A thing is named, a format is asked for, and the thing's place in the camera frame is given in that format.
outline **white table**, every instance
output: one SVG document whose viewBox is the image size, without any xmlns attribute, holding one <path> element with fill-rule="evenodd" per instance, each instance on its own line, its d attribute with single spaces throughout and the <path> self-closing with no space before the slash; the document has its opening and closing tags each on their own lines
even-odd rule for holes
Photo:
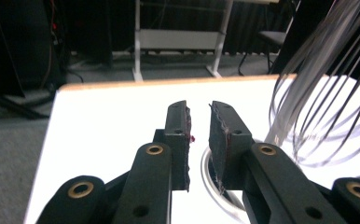
<svg viewBox="0 0 360 224">
<path fill-rule="evenodd" d="M 264 139 L 275 77 L 201 78 L 144 83 L 69 85 L 56 95 L 24 223 L 35 223 L 61 184 L 78 175 L 108 182 L 130 170 L 136 150 L 165 125 L 168 105 L 187 100 L 196 141 L 189 151 L 190 192 L 173 192 L 172 223 L 237 223 L 213 201 L 201 180 L 210 104 L 232 105 L 254 138 Z M 360 155 L 342 165 L 303 168 L 328 188 L 360 175 Z"/>
</svg>

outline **black cable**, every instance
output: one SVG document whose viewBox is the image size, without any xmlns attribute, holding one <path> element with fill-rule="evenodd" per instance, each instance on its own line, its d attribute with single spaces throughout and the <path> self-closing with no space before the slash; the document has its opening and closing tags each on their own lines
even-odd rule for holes
<svg viewBox="0 0 360 224">
<path fill-rule="evenodd" d="M 246 59 L 247 57 L 247 52 L 244 53 L 243 57 L 242 57 L 242 60 L 241 62 L 239 63 L 239 66 L 238 66 L 238 73 L 239 73 L 239 76 L 243 76 L 244 77 L 244 74 L 241 72 L 241 66 L 242 64 L 244 63 L 244 60 Z"/>
<path fill-rule="evenodd" d="M 77 74 L 76 72 L 74 72 L 74 71 L 72 71 L 70 69 L 66 69 L 66 71 L 67 71 L 68 74 L 72 74 L 75 77 L 78 77 L 80 79 L 81 83 L 84 83 L 84 78 L 81 75 Z"/>
<path fill-rule="evenodd" d="M 164 4 L 163 4 L 163 9 L 162 9 L 162 14 L 160 16 L 160 21 L 159 21 L 159 26 L 158 29 L 160 30 L 160 28 L 162 27 L 162 23 L 163 23 L 163 18 L 165 17 L 165 11 L 166 11 L 166 6 L 168 5 L 169 0 L 164 0 Z"/>
</svg>

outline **metal stand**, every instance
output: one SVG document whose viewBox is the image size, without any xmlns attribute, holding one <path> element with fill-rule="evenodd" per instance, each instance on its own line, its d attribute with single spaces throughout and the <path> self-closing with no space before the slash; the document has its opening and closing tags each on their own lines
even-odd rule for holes
<svg viewBox="0 0 360 224">
<path fill-rule="evenodd" d="M 143 81 L 140 70 L 141 49 L 214 49 L 215 61 L 206 66 L 213 77 L 221 77 L 217 72 L 227 34 L 227 26 L 233 0 L 226 1 L 224 16 L 219 32 L 163 31 L 140 29 L 140 0 L 136 0 L 134 31 L 134 68 L 135 81 Z"/>
</svg>

